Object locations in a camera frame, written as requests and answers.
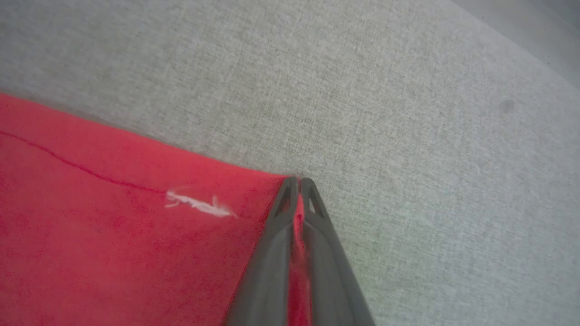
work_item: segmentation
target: white fluff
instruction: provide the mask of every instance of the white fluff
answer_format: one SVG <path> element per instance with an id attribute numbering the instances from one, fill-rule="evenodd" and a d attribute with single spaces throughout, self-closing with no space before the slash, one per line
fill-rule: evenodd
<path id="1" fill-rule="evenodd" d="M 208 213 L 219 218 L 223 218 L 225 216 L 236 217 L 232 211 L 218 204 L 218 198 L 216 196 L 213 196 L 213 203 L 208 204 L 206 202 L 199 201 L 185 195 L 178 195 L 174 191 L 168 190 L 167 199 L 173 202 L 171 204 L 167 204 L 165 207 L 175 207 L 179 204 L 187 204 L 201 212 Z"/>

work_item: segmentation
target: gray fabric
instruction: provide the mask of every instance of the gray fabric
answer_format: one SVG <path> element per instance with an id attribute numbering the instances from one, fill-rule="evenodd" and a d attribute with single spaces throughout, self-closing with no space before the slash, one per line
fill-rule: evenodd
<path id="1" fill-rule="evenodd" d="M 0 8 L 2 91 L 312 177 L 379 325 L 578 325 L 579 92 L 450 1 Z"/>
<path id="2" fill-rule="evenodd" d="M 452 0 L 580 89 L 580 0 Z"/>

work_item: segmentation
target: gray textured surface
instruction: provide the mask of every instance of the gray textured surface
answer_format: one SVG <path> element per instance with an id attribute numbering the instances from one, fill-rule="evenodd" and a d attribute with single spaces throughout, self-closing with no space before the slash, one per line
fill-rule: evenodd
<path id="1" fill-rule="evenodd" d="M 452 0 L 580 89 L 580 0 Z"/>
<path id="2" fill-rule="evenodd" d="M 453 3 L 0 8 L 2 91 L 316 180 L 379 325 L 578 325 L 580 95 Z"/>

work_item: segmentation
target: red cloth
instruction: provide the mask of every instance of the red cloth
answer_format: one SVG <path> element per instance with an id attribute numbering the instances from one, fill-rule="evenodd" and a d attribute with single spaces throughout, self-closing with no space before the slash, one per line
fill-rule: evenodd
<path id="1" fill-rule="evenodd" d="M 220 325 L 284 178 L 0 95 L 0 324 Z"/>

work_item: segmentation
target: red thread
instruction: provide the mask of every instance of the red thread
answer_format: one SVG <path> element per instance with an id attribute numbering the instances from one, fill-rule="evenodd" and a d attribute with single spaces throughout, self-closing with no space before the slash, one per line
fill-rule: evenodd
<path id="1" fill-rule="evenodd" d="M 141 189 L 141 190 L 145 190 L 145 191 L 150 191 L 152 193 L 165 194 L 165 191 L 162 191 L 162 190 L 147 188 L 147 187 L 139 186 L 138 184 L 134 184 L 134 183 L 131 183 L 131 182 L 119 181 L 119 180 L 115 180 L 115 179 L 108 178 L 106 176 L 100 175 L 100 174 L 98 174 L 98 173 L 96 173 L 94 171 L 91 171 L 89 168 L 86 168 L 86 167 L 84 167 L 82 165 L 79 165 L 79 164 L 76 164 L 74 162 L 71 162 L 71 161 L 67 160 L 64 157 L 59 156 L 55 152 L 51 151 L 50 149 L 48 149 L 48 148 L 46 148 L 46 147 L 44 147 L 42 145 L 33 143 L 33 142 L 29 141 L 28 139 L 22 138 L 20 136 L 13 135 L 11 133 L 7 133 L 7 132 L 4 132 L 2 130 L 0 130 L 0 134 L 2 134 L 4 136 L 7 136 L 7 137 L 12 137 L 12 138 L 17 139 L 17 140 L 19 140 L 21 142 L 24 142 L 25 144 L 27 144 L 29 146 L 38 148 L 39 150 L 42 150 L 42 151 L 46 152 L 47 154 L 49 154 L 50 156 L 54 157 L 55 159 L 61 161 L 62 163 L 65 163 L 65 164 L 70 165 L 70 166 L 72 166 L 74 168 L 77 168 L 77 169 L 79 169 L 81 171 L 84 171 L 84 172 L 86 172 L 86 173 L 88 173 L 88 174 L 90 174 L 92 176 L 95 176 L 95 177 L 101 179 L 101 180 L 104 180 L 104 181 L 107 181 L 107 182 L 110 182 L 110 183 L 114 183 L 114 184 L 118 184 L 120 186 L 133 187 L 133 188 L 137 188 L 137 189 Z"/>

